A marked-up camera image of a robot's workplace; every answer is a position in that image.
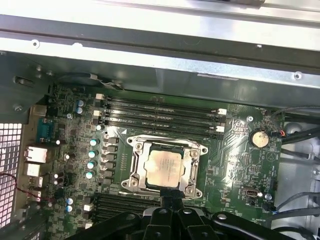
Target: mounting hole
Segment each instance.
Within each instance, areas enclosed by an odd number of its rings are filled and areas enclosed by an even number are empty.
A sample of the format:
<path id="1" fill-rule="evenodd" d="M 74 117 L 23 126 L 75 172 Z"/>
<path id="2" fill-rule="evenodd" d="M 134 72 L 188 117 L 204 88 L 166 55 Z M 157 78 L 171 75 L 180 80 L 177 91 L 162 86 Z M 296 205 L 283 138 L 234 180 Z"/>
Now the mounting hole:
<path id="1" fill-rule="evenodd" d="M 293 74 L 293 78 L 294 78 L 294 80 L 300 80 L 300 79 L 302 79 L 302 72 L 296 71 L 296 72 Z"/>
<path id="2" fill-rule="evenodd" d="M 31 43 L 36 49 L 40 47 L 40 42 L 37 39 L 33 39 Z"/>
<path id="3" fill-rule="evenodd" d="M 154 236 L 155 236 L 156 238 L 161 238 L 161 232 L 156 231 L 156 232 L 154 233 Z"/>

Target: solid capacitor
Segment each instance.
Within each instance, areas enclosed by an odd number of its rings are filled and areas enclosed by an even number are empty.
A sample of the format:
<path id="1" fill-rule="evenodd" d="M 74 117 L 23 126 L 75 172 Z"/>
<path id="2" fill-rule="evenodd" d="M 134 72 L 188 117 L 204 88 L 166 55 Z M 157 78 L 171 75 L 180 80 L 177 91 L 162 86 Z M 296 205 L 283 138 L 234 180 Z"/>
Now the solid capacitor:
<path id="1" fill-rule="evenodd" d="M 58 185 L 58 184 L 62 184 L 64 182 L 64 179 L 62 177 L 57 178 L 56 180 L 54 180 L 53 184 L 54 185 Z"/>
<path id="2" fill-rule="evenodd" d="M 77 107 L 77 108 L 75 109 L 75 112 L 76 112 L 77 114 L 82 114 L 82 113 L 84 112 L 84 110 L 82 109 L 82 107 Z"/>
<path id="3" fill-rule="evenodd" d="M 89 172 L 87 172 L 86 174 L 85 174 L 85 177 L 87 178 L 87 179 L 92 179 L 94 176 L 95 176 L 95 172 L 94 171 L 89 171 Z"/>
<path id="4" fill-rule="evenodd" d="M 65 210 L 70 213 L 73 210 L 73 207 L 71 205 L 66 206 Z"/>
<path id="5" fill-rule="evenodd" d="M 99 144 L 100 140 L 99 139 L 91 139 L 90 140 L 90 146 L 94 147 L 95 145 Z"/>
<path id="6" fill-rule="evenodd" d="M 68 205 L 74 204 L 74 200 L 73 200 L 73 198 L 71 198 L 71 197 L 67 198 L 67 199 L 65 200 L 65 202 L 66 202 L 66 204 L 68 204 Z"/>
<path id="7" fill-rule="evenodd" d="M 55 144 L 57 144 L 57 145 L 63 145 L 63 144 L 66 144 L 67 142 L 66 142 L 66 140 L 63 140 L 63 139 L 58 139 L 57 141 L 55 141 Z"/>
<path id="8" fill-rule="evenodd" d="M 55 173 L 55 174 L 53 175 L 53 177 L 54 177 L 55 179 L 58 179 L 58 178 L 63 177 L 64 175 L 65 175 L 64 172 L 61 171 L 61 172 Z"/>
<path id="9" fill-rule="evenodd" d="M 74 159 L 76 157 L 76 155 L 74 153 L 67 153 L 66 155 L 64 155 L 65 159 L 69 160 L 69 159 Z"/>
<path id="10" fill-rule="evenodd" d="M 102 130 L 105 129 L 105 126 L 103 126 L 103 125 L 97 125 L 97 126 L 95 127 L 95 129 L 96 129 L 97 131 L 102 131 Z"/>
<path id="11" fill-rule="evenodd" d="M 85 102 L 83 100 L 78 100 L 76 104 L 78 105 L 78 107 L 83 107 L 85 105 Z"/>
<path id="12" fill-rule="evenodd" d="M 87 163 L 86 166 L 88 169 L 93 169 L 96 165 L 97 165 L 97 163 L 95 161 L 90 161 Z"/>
<path id="13" fill-rule="evenodd" d="M 92 151 L 89 151 L 88 156 L 89 156 L 89 158 L 93 159 L 98 154 L 99 154 L 98 151 L 92 150 Z"/>

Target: chip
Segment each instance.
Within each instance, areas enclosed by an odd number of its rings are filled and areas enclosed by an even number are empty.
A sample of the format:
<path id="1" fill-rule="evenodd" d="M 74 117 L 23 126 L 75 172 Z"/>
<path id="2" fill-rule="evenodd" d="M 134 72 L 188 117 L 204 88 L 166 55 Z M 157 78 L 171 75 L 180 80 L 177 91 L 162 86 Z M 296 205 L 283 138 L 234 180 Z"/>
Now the chip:
<path id="1" fill-rule="evenodd" d="M 84 190 L 87 188 L 87 184 L 86 183 L 80 183 L 79 185 L 80 189 Z"/>
<path id="2" fill-rule="evenodd" d="M 184 174 L 182 156 L 170 151 L 151 151 L 144 163 L 147 183 L 150 185 L 176 188 Z"/>

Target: black cable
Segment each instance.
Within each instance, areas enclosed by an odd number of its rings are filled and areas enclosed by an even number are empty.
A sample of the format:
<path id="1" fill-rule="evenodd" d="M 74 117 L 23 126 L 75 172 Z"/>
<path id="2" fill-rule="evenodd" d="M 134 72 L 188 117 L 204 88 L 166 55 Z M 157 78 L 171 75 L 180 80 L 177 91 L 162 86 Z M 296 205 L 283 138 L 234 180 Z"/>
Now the black cable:
<path id="1" fill-rule="evenodd" d="M 303 152 L 298 152 L 298 151 L 290 151 L 284 148 L 281 148 L 281 153 L 283 154 L 287 154 L 290 156 L 294 156 L 294 157 L 298 157 L 298 158 L 302 158 L 302 159 L 308 159 L 309 158 L 309 154 L 307 153 L 303 153 Z M 320 162 L 320 158 L 317 156 L 314 156 L 314 160 L 317 162 Z"/>
<path id="2" fill-rule="evenodd" d="M 300 131 L 282 138 L 282 144 L 292 144 L 320 136 L 320 127 Z"/>
<path id="3" fill-rule="evenodd" d="M 320 215 L 320 207 L 317 206 L 313 208 L 298 208 L 298 209 L 293 209 L 288 211 L 282 211 L 269 217 L 266 220 L 266 225 L 269 226 L 273 220 L 277 220 L 277 219 L 304 217 L 304 216 L 312 216 L 312 215 Z"/>
<path id="4" fill-rule="evenodd" d="M 273 124 L 276 126 L 276 128 L 281 131 L 282 128 L 279 125 L 279 123 L 276 121 L 276 116 L 278 114 L 284 113 L 284 112 L 288 112 L 288 111 L 295 111 L 295 110 L 304 110 L 304 109 L 320 109 L 320 106 L 293 106 L 293 107 L 287 107 L 287 108 L 282 108 L 276 112 L 274 112 L 271 116 L 270 116 L 270 120 L 273 122 Z"/>
<path id="5" fill-rule="evenodd" d="M 288 203 L 296 200 L 296 199 L 299 199 L 299 198 L 302 198 L 304 196 L 310 196 L 310 197 L 320 197 L 320 192 L 309 192 L 309 191 L 304 191 L 304 192 L 300 192 L 300 193 L 297 193 L 291 197 L 289 197 L 287 200 L 285 200 L 283 203 L 281 203 L 277 208 L 276 210 L 279 211 L 281 208 L 283 208 L 285 205 L 287 205 Z"/>
<path id="6" fill-rule="evenodd" d="M 277 231 L 279 233 L 283 232 L 292 232 L 292 233 L 297 233 L 300 234 L 303 238 L 307 240 L 315 240 L 316 238 L 314 237 L 313 233 L 309 231 L 308 229 L 304 227 L 293 227 L 293 226 L 281 226 L 273 229 L 274 231 Z"/>
<path id="7" fill-rule="evenodd" d="M 282 145 L 286 145 L 286 144 L 294 144 L 294 143 L 298 143 L 298 142 L 302 142 L 308 139 L 313 139 L 316 137 L 320 136 L 320 132 L 314 133 L 314 134 L 309 134 L 307 136 L 300 136 L 300 137 L 293 137 L 293 138 L 289 138 L 289 139 L 283 139 L 282 140 Z"/>

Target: screw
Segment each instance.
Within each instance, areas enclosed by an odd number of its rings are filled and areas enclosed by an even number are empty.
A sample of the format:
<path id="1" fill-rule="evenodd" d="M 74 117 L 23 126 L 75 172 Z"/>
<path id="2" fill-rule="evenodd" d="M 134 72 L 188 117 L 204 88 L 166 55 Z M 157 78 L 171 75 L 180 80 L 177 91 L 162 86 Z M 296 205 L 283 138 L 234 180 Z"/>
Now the screw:
<path id="1" fill-rule="evenodd" d="M 192 186 L 187 187 L 187 189 L 186 189 L 187 194 L 192 194 L 193 192 L 194 192 L 194 189 Z"/>
<path id="2" fill-rule="evenodd" d="M 67 119 L 72 119 L 72 118 L 73 118 L 73 116 L 72 116 L 72 114 L 71 114 L 71 113 L 68 113 L 68 114 L 66 115 L 66 118 L 67 118 Z"/>
<path id="3" fill-rule="evenodd" d="M 198 151 L 197 151 L 197 150 L 191 150 L 190 156 L 191 156 L 192 158 L 198 157 Z"/>
<path id="4" fill-rule="evenodd" d="M 131 184 L 132 184 L 132 186 L 136 187 L 138 185 L 138 181 L 137 180 L 132 180 Z"/>
<path id="5" fill-rule="evenodd" d="M 252 122 L 252 121 L 254 120 L 254 117 L 253 117 L 253 116 L 247 116 L 247 117 L 246 117 L 246 120 L 247 120 L 248 122 Z"/>
<path id="6" fill-rule="evenodd" d="M 22 106 L 21 105 L 16 105 L 16 106 L 14 106 L 14 108 L 13 108 L 16 112 L 20 112 L 20 111 L 22 111 Z"/>
<path id="7" fill-rule="evenodd" d="M 270 193 L 267 193 L 266 195 L 264 195 L 264 198 L 268 201 L 272 200 L 272 195 Z"/>
<path id="8" fill-rule="evenodd" d="M 224 215 L 224 214 L 219 214 L 219 215 L 218 215 L 218 219 L 220 219 L 220 220 L 226 220 L 226 219 L 227 219 L 227 216 Z"/>
<path id="9" fill-rule="evenodd" d="M 141 143 L 137 143 L 135 145 L 135 148 L 138 149 L 138 150 L 141 150 L 142 149 L 142 144 Z"/>
<path id="10" fill-rule="evenodd" d="M 190 214 L 190 213 L 192 213 L 192 210 L 189 209 L 189 208 L 186 208 L 186 209 L 183 209 L 183 213 L 184 214 Z"/>

